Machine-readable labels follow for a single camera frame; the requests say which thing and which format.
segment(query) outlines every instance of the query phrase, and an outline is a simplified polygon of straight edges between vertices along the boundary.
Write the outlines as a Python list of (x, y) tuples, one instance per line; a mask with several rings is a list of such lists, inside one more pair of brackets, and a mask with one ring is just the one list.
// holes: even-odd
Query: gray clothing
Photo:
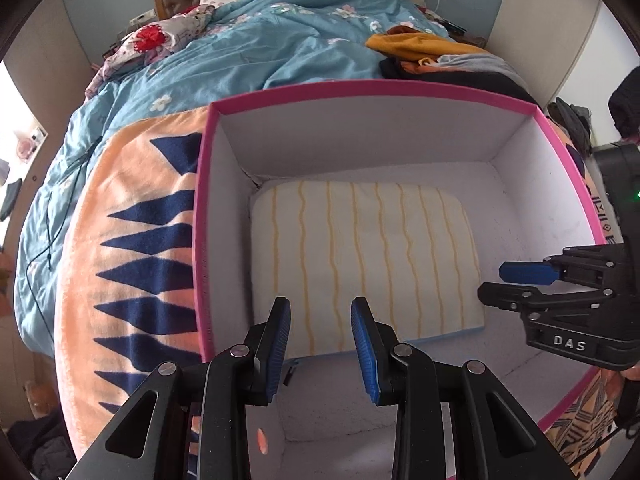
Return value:
[(514, 68), (501, 57), (493, 54), (445, 54), (440, 56), (433, 66), (459, 68), (469, 72), (497, 72), (507, 76), (527, 92), (529, 91), (524, 79), (516, 73)]

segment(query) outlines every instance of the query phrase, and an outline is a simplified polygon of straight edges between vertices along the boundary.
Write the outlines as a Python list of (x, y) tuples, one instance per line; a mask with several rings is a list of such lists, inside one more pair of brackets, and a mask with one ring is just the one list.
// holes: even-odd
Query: orange object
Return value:
[(640, 381), (640, 364), (632, 366), (629, 370), (625, 370), (622, 372), (622, 376), (630, 381)]
[(366, 46), (386, 56), (405, 61), (419, 61), (425, 57), (438, 59), (444, 54), (487, 54), (473, 45), (456, 43), (447, 38), (426, 32), (404, 32), (402, 34), (374, 34)]
[(38, 384), (34, 381), (24, 383), (24, 391), (31, 407), (33, 418), (49, 415), (58, 405), (58, 396), (51, 384)]
[(433, 66), (433, 65), (421, 65), (414, 61), (401, 61), (400, 66), (409, 74), (426, 74), (429, 72), (468, 72), (463, 68), (454, 68), (449, 66)]
[(261, 428), (258, 428), (258, 449), (263, 455), (266, 455), (269, 452), (269, 443), (267, 441), (267, 436), (264, 434), (264, 431)]

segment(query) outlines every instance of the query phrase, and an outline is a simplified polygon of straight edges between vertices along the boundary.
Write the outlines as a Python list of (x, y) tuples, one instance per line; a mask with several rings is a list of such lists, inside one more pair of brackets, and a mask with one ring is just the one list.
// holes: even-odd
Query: metal screw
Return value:
[(394, 346), (394, 354), (398, 357), (409, 357), (411, 355), (411, 347), (405, 344), (399, 344)]
[(174, 363), (162, 363), (158, 367), (158, 373), (160, 375), (171, 375), (176, 370)]
[(481, 363), (480, 361), (469, 361), (466, 364), (466, 369), (473, 374), (480, 375), (484, 374), (486, 366), (484, 366), (484, 363)]
[(231, 347), (231, 355), (233, 357), (244, 357), (249, 354), (249, 347), (247, 345), (236, 345)]

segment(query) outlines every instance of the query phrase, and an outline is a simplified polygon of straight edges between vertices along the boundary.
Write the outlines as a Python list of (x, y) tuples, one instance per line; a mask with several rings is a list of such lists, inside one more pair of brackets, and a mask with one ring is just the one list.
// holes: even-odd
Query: yellow clothing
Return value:
[(419, 61), (425, 57), (438, 59), (444, 54), (488, 54), (486, 50), (477, 46), (456, 43), (424, 32), (374, 34), (365, 45), (387, 56), (399, 57), (406, 61)]

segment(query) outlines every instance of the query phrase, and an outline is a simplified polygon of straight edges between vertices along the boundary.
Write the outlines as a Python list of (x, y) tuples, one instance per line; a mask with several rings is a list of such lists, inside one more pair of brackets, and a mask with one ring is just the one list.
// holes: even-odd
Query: folded towel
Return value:
[(479, 282), (462, 204), (439, 189), (298, 181), (255, 201), (255, 320), (289, 298), (289, 358), (353, 350), (357, 296), (401, 340), (482, 327)]

